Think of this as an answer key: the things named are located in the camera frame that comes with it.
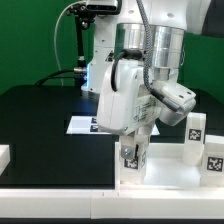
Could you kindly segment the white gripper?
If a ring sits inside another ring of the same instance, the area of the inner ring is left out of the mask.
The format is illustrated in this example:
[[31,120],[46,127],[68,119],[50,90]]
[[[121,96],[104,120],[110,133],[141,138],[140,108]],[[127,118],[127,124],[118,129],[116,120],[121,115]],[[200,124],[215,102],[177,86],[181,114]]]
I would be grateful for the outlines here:
[[136,150],[135,135],[132,132],[156,120],[157,102],[144,86],[143,67],[136,60],[119,62],[116,92],[111,87],[111,71],[112,67],[109,66],[103,79],[97,123],[100,131],[127,135],[119,138],[121,157],[131,160]]

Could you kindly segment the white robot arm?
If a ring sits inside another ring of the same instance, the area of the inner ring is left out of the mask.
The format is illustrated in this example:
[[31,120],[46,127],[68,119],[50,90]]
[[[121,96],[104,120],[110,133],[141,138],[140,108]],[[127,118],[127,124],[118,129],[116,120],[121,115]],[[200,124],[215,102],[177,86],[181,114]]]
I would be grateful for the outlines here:
[[212,0],[86,0],[94,20],[93,59],[83,89],[99,98],[97,123],[136,157],[157,119],[174,126],[194,108],[177,83],[184,35],[202,34]]

